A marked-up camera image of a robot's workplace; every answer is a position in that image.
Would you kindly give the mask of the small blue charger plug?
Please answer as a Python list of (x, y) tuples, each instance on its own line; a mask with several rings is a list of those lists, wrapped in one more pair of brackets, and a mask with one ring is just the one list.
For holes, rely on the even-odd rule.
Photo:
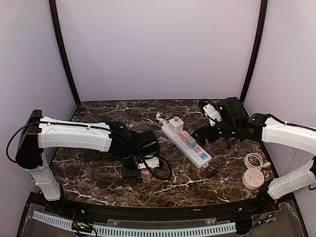
[(193, 149), (195, 146), (196, 146), (197, 142), (195, 140), (195, 138), (193, 138), (192, 136), (190, 136), (188, 139), (187, 139), (187, 143), (186, 145), (190, 148), (190, 149)]

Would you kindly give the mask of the pink cube socket adapter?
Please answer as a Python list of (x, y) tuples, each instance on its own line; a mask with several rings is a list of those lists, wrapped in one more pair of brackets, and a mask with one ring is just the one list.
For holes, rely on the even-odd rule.
[(143, 180), (149, 181), (152, 174), (148, 169), (143, 168), (143, 169), (141, 169), (141, 176), (142, 176)]

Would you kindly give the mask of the small pink charger plug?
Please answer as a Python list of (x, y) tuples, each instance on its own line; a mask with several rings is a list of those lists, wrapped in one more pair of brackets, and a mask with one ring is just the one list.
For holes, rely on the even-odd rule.
[(190, 137), (190, 134), (187, 131), (182, 130), (180, 133), (178, 133), (178, 136), (182, 142), (187, 143), (187, 139)]

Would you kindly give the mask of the white multicolour power strip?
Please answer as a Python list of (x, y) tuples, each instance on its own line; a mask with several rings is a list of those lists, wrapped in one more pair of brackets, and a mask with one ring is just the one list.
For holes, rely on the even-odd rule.
[(168, 124), (163, 125), (161, 130), (197, 168), (206, 168), (209, 166), (209, 162), (212, 160), (211, 155), (192, 136), (186, 138), (184, 142), (184, 139), (181, 139), (180, 133), (173, 133), (169, 129)]

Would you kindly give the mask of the white cube socket adapter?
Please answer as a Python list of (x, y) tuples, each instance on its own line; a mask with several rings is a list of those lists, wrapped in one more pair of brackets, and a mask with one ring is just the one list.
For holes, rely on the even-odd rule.
[(184, 122), (179, 117), (174, 117), (169, 120), (168, 127), (173, 134), (179, 134), (183, 130)]

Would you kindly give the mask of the round pink socket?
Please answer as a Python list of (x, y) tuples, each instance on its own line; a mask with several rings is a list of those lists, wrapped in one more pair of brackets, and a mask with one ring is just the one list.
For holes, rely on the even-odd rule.
[(249, 168), (242, 177), (243, 184), (250, 190), (259, 189), (265, 182), (263, 173), (256, 168)]

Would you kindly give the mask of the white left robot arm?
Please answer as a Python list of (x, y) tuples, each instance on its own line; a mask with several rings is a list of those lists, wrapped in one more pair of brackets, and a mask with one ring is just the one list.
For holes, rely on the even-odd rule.
[(82, 123), (44, 117), (33, 110), (27, 123), (16, 131), (20, 135), (15, 158), (10, 161), (28, 171), (47, 201), (58, 201), (62, 189), (44, 157), (46, 148), (79, 148), (106, 152), (121, 162), (126, 182), (138, 182), (139, 163), (160, 152), (158, 139), (151, 130), (138, 133), (124, 123), (108, 121)]

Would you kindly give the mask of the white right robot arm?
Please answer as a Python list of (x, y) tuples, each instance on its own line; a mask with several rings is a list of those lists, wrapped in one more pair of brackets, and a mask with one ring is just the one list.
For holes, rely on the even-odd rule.
[(264, 194), (267, 198), (276, 200), (304, 187), (315, 189), (316, 129), (314, 127), (283, 121), (272, 114), (249, 115), (236, 97), (222, 99), (216, 103), (201, 99), (197, 107), (209, 121), (207, 125), (193, 132), (193, 137), (203, 146), (219, 139), (224, 139), (227, 143), (249, 140), (310, 154), (311, 159), (307, 163), (265, 185)]

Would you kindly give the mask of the small circuit board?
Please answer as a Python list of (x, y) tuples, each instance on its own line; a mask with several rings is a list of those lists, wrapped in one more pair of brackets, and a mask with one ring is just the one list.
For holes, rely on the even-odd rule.
[(83, 222), (73, 221), (71, 228), (76, 232), (92, 233), (93, 228)]

